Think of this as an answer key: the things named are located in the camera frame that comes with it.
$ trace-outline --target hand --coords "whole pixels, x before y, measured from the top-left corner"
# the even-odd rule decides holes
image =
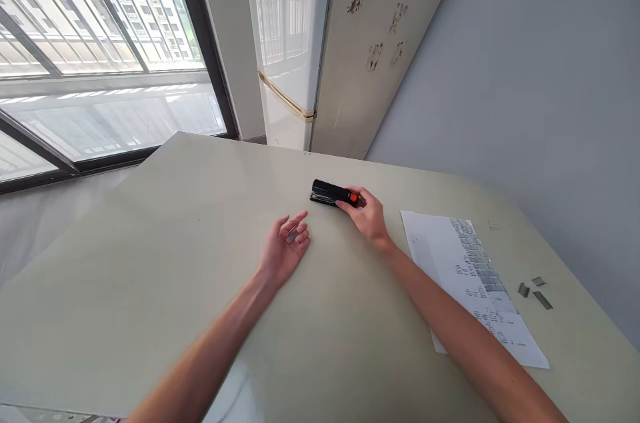
[[[291,220],[289,215],[285,215],[271,225],[258,264],[258,273],[264,274],[276,289],[289,280],[309,248],[307,223],[302,221],[308,214],[309,212],[303,211]],[[287,237],[294,229],[298,236],[291,243],[287,243]]]
[[[369,242],[379,250],[387,250],[393,246],[393,241],[387,233],[385,215],[382,203],[375,198],[366,188],[345,187],[347,190],[357,193],[358,208],[353,208],[349,203],[336,201],[338,208],[349,214],[351,220],[358,227],[360,233],[367,237]]]

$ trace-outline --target right arm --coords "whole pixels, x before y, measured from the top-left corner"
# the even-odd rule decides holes
[[[502,422],[566,422],[542,388],[482,324],[424,273],[389,237],[382,204],[362,187],[359,208],[344,202],[362,234],[384,256],[417,310]]]

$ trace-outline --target left hand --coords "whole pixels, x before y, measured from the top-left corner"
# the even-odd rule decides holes
[[[302,221],[308,214],[307,211],[300,212],[291,220],[289,215],[285,215],[271,225],[258,264],[258,272],[264,274],[276,288],[280,288],[289,280],[309,248],[307,223]],[[287,237],[294,229],[298,236],[291,243],[287,243]]]

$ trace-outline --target black stapler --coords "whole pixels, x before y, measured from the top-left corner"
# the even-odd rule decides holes
[[[323,203],[324,205],[331,205],[332,207],[336,206],[336,200],[347,202],[352,207],[358,206],[358,195],[356,193],[337,187],[331,183],[323,182],[322,180],[313,181],[309,200]]]

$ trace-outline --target left arm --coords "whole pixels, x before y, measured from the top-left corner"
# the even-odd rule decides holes
[[[309,246],[307,216],[277,220],[267,237],[258,269],[186,353],[138,405],[127,423],[198,423],[205,417],[235,355]],[[298,236],[286,238],[292,230]]]

